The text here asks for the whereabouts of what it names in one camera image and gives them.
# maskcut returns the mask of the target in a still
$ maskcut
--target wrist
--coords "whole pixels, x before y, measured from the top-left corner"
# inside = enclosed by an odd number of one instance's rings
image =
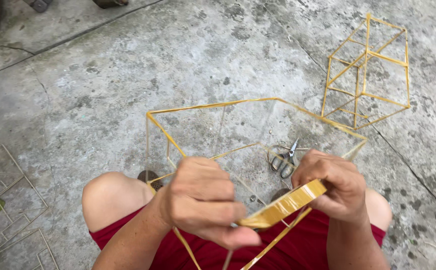
[[[370,218],[368,216],[368,211],[366,210],[366,206],[364,206],[361,210],[353,214],[352,218],[348,220],[335,219],[330,218],[330,223],[340,224],[343,228],[350,228],[353,230],[357,230],[360,228],[368,228],[370,227]]]
[[[156,220],[157,226],[167,231],[173,228],[172,222],[169,220],[169,215],[166,212],[165,192],[166,186],[160,188],[153,199],[149,202],[150,212]]]

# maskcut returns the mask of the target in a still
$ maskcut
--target roll of yellow tape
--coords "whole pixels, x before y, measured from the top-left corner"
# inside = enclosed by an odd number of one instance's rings
[[[265,208],[236,222],[250,228],[269,228],[326,192],[320,180],[290,190]]]

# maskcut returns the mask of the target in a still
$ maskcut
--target leg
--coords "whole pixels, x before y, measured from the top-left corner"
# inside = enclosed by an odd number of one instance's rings
[[[120,172],[107,172],[83,188],[83,217],[95,232],[146,205],[153,194],[142,181]]]
[[[393,219],[393,214],[391,213],[391,207],[388,204],[388,201],[378,192],[370,188],[366,189],[365,196],[366,210],[368,211],[371,224],[383,231],[387,231],[391,220]]]

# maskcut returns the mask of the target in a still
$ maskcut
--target person's right hand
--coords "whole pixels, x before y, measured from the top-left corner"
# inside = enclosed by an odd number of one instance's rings
[[[291,176],[293,187],[324,180],[328,191],[309,203],[330,218],[363,224],[368,222],[365,205],[366,182],[356,166],[341,157],[311,149]]]
[[[230,225],[246,215],[235,202],[233,182],[218,163],[205,157],[185,157],[174,179],[158,194],[164,222],[233,250],[261,243],[250,228]]]

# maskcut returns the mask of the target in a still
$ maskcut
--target concrete ground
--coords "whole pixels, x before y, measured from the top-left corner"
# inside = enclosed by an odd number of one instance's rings
[[[392,269],[436,269],[436,1],[261,1],[132,1],[102,10],[65,0],[43,14],[5,1],[0,142],[50,206],[31,227],[41,228],[60,269],[92,266],[99,249],[82,218],[81,191],[104,171],[134,176],[144,169],[148,110],[278,96],[319,113],[326,57],[367,12],[409,31],[412,108],[360,129],[369,140],[355,163],[393,209],[383,244]],[[393,80],[387,86],[400,87]],[[196,154],[253,143],[249,136],[260,125],[266,132],[258,139],[269,142],[291,144],[298,134],[301,146],[335,154],[354,144],[317,123],[304,122],[308,129],[253,122],[269,107],[233,109],[225,110],[229,120],[217,133],[219,110],[162,121]],[[321,134],[328,137],[313,139]],[[262,156],[236,160],[254,164]],[[156,157],[151,166],[161,170],[162,161]],[[262,185],[263,194],[276,183]]]

